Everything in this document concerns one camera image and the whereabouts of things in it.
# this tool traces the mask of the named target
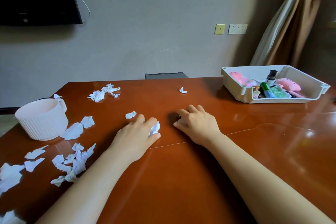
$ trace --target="small bottle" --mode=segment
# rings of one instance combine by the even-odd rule
[[[265,81],[267,83],[267,85],[272,86],[274,84],[275,76],[277,75],[277,72],[278,71],[276,71],[276,70],[271,70],[269,72],[269,75],[267,76],[266,81]]]

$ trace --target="floor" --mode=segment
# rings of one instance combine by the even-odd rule
[[[0,137],[12,127],[14,127],[17,123],[18,120],[13,114],[0,115]]]

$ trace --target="electrical outlet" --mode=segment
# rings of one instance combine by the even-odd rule
[[[247,29],[247,24],[239,24],[237,34],[245,34]]]
[[[215,35],[223,35],[225,29],[225,24],[216,24]]]
[[[228,34],[238,34],[239,24],[230,24]]]

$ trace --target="forearm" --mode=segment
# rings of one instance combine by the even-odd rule
[[[114,185],[129,165],[117,152],[106,150],[36,223],[96,223]]]
[[[207,148],[259,224],[334,223],[228,137],[212,140]]]

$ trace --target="right hand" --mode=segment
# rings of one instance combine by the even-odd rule
[[[205,112],[200,105],[197,108],[189,105],[187,110],[180,109],[177,113],[181,115],[188,125],[175,122],[174,126],[199,145],[207,147],[208,143],[223,136],[215,117]]]

